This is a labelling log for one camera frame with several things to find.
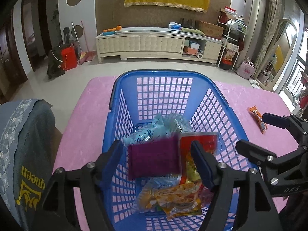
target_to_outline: pink tablecloth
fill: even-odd
[[[116,77],[99,77],[87,84],[63,134],[54,170],[57,167],[79,169],[101,154],[109,98],[115,80]],[[215,83],[238,116],[250,142],[275,152],[277,156],[297,148],[297,143],[287,130],[268,126],[262,134],[247,110],[256,105],[261,114],[289,115],[290,111],[279,95],[239,85]],[[75,189],[75,201],[80,227],[84,231],[89,230],[78,189]],[[278,211],[286,204],[282,198],[275,198],[274,202]]]

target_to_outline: orange snack package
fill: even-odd
[[[267,126],[266,124],[263,122],[262,120],[262,115],[260,114],[260,112],[257,110],[256,106],[253,106],[252,108],[249,109],[250,112],[252,112],[254,114],[254,117],[256,119],[256,121],[259,124],[259,127],[261,129],[261,132],[264,133],[265,130],[267,130]]]

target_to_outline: white floor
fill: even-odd
[[[166,59],[130,59],[120,61],[116,58],[105,58],[102,64],[97,58],[86,62],[75,69],[67,71],[54,80],[48,80],[47,61],[35,73],[30,74],[17,91],[14,100],[27,98],[45,99],[53,105],[51,108],[55,118],[56,127],[63,133],[70,115],[87,83],[94,77],[121,75],[136,69],[178,69],[196,71],[206,75],[213,81],[235,83],[251,87],[245,80],[235,73],[224,71],[204,64],[195,64],[190,61],[176,61]]]

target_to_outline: black bag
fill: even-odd
[[[68,48],[69,46],[69,44],[64,44],[49,51],[47,68],[47,75],[49,80],[65,74],[65,70],[62,68],[63,60],[61,56],[61,50]]]

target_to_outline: screw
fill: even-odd
[[[55,172],[56,172],[57,174],[61,174],[62,172],[64,172],[64,168],[59,167],[59,168],[57,168],[57,169],[55,170]]]
[[[227,164],[224,163],[224,162],[220,162],[220,163],[218,163],[218,167],[220,167],[220,168],[226,168],[226,167],[227,167]]]
[[[88,164],[87,164],[87,167],[88,168],[93,168],[93,167],[95,167],[95,162],[89,162]]]
[[[254,167],[252,167],[251,169],[249,169],[249,171],[252,173],[252,174],[256,174],[258,172],[258,170]]]
[[[278,184],[278,178],[276,178],[276,177],[274,177],[272,180],[270,180],[270,183],[273,185],[273,186],[275,186],[275,185],[277,185]]]
[[[266,159],[267,159],[268,161],[272,161],[272,160],[274,160],[274,157],[273,157],[273,156],[268,156]]]

